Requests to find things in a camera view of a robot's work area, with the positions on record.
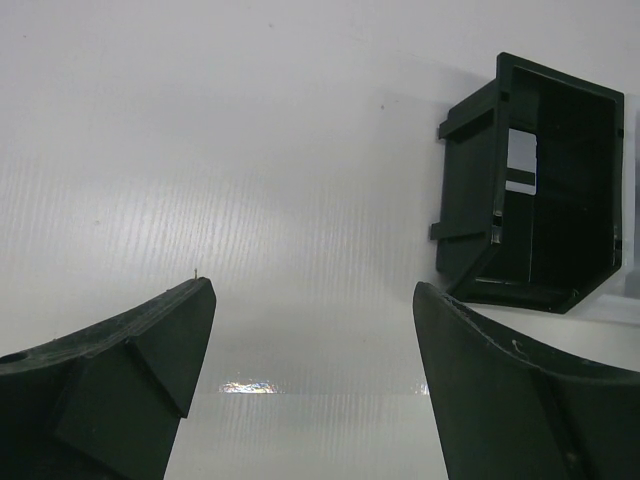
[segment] white surface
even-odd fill
[[[445,478],[411,315],[436,127],[503,50],[636,91],[639,8],[4,0],[0,354],[198,268],[219,304],[167,479]],[[637,329],[504,317],[640,367]]]

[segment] black plastic bin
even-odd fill
[[[620,268],[622,93],[502,53],[439,136],[452,296],[564,313]]]

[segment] table surface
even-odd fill
[[[413,327],[448,109],[509,51],[624,92],[633,0],[0,5],[0,355],[197,268],[218,309],[167,479],[446,478]],[[640,369],[640,329],[487,310]],[[238,394],[234,391],[253,391]]]

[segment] black storage bin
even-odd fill
[[[622,93],[502,53],[439,137],[452,296],[564,313],[620,268]]]

